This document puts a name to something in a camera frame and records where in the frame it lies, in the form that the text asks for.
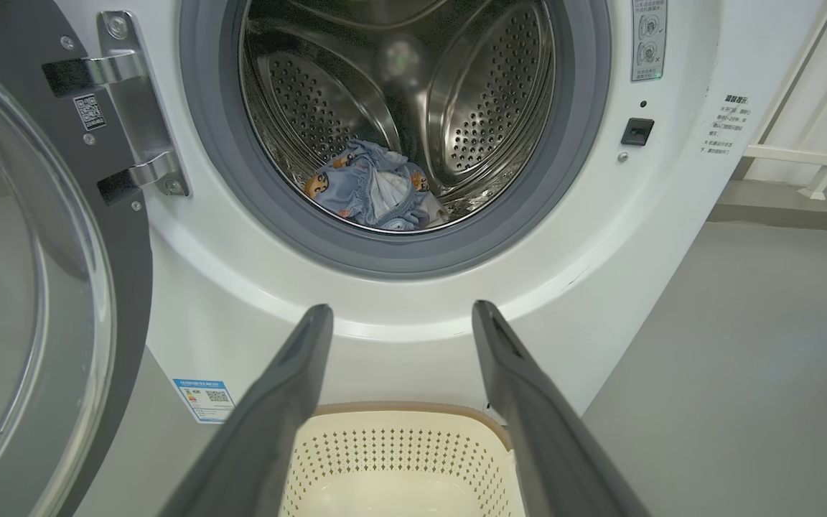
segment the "stainless steel drum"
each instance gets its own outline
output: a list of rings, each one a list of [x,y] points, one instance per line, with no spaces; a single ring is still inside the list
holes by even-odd
[[[240,49],[253,127],[296,195],[361,138],[420,164],[451,223],[525,166],[553,68],[538,0],[255,0]]]

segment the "beige plastic basket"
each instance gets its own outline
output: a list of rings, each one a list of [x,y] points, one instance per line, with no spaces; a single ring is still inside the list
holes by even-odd
[[[323,406],[296,433],[280,517],[524,517],[505,430],[459,406]]]

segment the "front-loading washing machine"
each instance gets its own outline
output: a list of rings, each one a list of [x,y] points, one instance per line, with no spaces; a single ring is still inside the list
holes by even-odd
[[[335,314],[322,403],[492,414],[470,327],[485,299],[582,413],[826,13],[0,3],[0,515],[72,513],[144,344],[220,420],[181,386],[237,402],[316,304]],[[303,184],[353,139],[416,162],[442,223],[312,202]]]

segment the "qr code sticker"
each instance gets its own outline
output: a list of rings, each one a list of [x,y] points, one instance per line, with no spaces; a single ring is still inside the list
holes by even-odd
[[[210,402],[228,402],[229,397],[225,395],[224,391],[206,390],[206,395],[210,397]]]
[[[79,117],[82,118],[82,124],[85,124],[86,131],[108,125],[104,121],[104,114],[101,113],[101,106],[98,105],[95,94],[76,97],[73,101],[75,101],[75,109],[78,110]]]

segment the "blue garment with cartoon print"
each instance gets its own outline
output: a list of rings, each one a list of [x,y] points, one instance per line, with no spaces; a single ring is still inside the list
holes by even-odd
[[[326,210],[359,225],[411,231],[443,218],[422,167],[371,141],[351,140],[315,171],[305,193]]]

